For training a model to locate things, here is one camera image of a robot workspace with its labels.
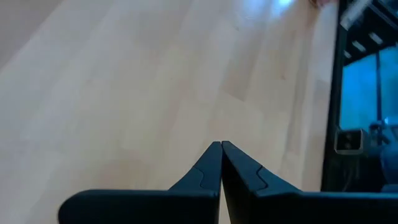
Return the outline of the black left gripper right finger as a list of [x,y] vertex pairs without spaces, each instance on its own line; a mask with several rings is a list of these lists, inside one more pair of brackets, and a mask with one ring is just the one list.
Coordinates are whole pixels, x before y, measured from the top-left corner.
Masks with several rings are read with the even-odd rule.
[[397,193],[304,192],[233,143],[221,145],[231,224],[398,224]]

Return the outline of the black aluminium rig frame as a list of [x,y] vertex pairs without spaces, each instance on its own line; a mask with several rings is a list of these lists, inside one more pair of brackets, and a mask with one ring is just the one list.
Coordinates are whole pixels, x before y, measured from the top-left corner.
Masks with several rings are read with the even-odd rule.
[[[321,189],[398,191],[398,0],[339,0]],[[363,129],[364,151],[334,150]]]

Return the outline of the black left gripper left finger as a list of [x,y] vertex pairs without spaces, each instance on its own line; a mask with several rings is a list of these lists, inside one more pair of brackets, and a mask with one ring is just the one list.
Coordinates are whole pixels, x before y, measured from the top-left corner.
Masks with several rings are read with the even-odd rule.
[[91,189],[62,203],[59,224],[217,224],[223,148],[213,142],[168,190]]

